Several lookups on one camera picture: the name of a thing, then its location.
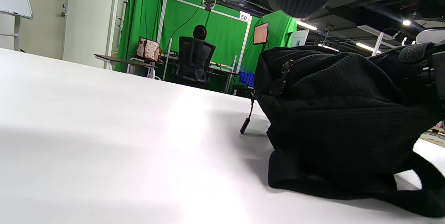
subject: black backpack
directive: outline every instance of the black backpack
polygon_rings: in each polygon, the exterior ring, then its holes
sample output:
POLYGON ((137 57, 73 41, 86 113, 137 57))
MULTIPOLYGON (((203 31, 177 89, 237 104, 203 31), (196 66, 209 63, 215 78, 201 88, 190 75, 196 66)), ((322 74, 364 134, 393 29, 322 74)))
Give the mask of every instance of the black backpack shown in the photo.
POLYGON ((444 217, 445 179, 413 151, 445 118, 444 50, 418 44, 372 58, 314 46, 262 52, 254 94, 275 149, 269 185, 330 199, 375 198, 444 217), (422 189, 397 190, 394 174, 411 169, 422 189))

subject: office chair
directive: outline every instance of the office chair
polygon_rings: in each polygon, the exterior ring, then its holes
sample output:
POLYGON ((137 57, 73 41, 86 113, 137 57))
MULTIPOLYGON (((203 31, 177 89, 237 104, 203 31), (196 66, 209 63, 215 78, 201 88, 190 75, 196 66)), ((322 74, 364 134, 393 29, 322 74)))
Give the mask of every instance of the office chair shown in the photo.
POLYGON ((206 88, 209 63, 216 46, 200 39, 179 37, 179 63, 173 70, 173 81, 196 88, 206 88))

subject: desk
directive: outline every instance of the desk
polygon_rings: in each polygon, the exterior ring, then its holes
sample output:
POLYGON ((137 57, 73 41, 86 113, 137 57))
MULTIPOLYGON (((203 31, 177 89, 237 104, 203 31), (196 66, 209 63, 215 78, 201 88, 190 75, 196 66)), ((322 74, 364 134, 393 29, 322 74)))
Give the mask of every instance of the desk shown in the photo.
MULTIPOLYGON (((165 57, 165 66, 164 66, 164 75, 162 75, 162 80, 165 80, 165 73, 167 71, 167 65, 168 65, 168 61, 169 60, 173 60, 173 61, 178 61, 179 58, 177 56, 172 56, 173 51, 168 50, 167 54, 161 54, 162 57, 165 57)), ((235 64, 236 64, 236 58, 237 56, 235 56, 235 59, 233 60, 233 65, 232 66, 227 66, 224 64, 220 64, 220 66, 217 66, 217 64, 215 62, 210 62, 209 68, 213 69, 213 70, 219 70, 221 72, 224 72, 227 74, 227 82, 226 82, 226 88, 225 88, 225 92, 228 93, 229 92, 229 86, 230 86, 230 82, 233 78, 234 75, 238 75, 238 73, 234 72, 235 71, 235 64)))
MULTIPOLYGON (((0 59, 2 224, 444 222, 269 188, 257 104, 240 136, 249 99, 2 48, 0 59)), ((445 172, 445 149, 415 148, 445 172)))
POLYGON ((106 56, 106 55, 99 55, 99 54, 94 54, 94 56, 96 56, 97 59, 104 61, 107 64, 106 68, 108 70, 113 70, 111 61, 114 61, 115 63, 127 64, 127 73, 129 73, 130 65, 146 67, 148 69, 147 77, 152 76, 153 79, 155 78, 156 73, 155 73, 154 69, 156 68, 156 66, 154 66, 152 64, 145 64, 143 61, 133 61, 132 59, 124 60, 121 58, 116 58, 116 57, 111 57, 111 56, 106 56))

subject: black hair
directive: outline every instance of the black hair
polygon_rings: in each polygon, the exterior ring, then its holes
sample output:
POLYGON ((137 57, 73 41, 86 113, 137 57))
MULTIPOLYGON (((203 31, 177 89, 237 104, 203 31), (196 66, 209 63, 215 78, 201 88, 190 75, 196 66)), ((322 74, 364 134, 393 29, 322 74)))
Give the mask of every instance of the black hair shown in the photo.
POLYGON ((201 40, 205 40, 207 36, 207 29, 204 25, 198 24, 193 30, 193 37, 201 40))

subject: zipper pull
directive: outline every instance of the zipper pull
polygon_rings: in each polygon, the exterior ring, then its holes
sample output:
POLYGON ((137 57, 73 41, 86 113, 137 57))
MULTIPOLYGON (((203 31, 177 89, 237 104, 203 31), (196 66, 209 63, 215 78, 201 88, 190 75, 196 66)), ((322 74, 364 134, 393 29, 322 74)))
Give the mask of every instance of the zipper pull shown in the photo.
POLYGON ((283 64, 281 69, 281 77, 273 83, 272 88, 269 90, 269 94, 272 96, 281 96, 284 86, 286 86, 286 77, 292 65, 294 65, 293 60, 289 60, 283 64))

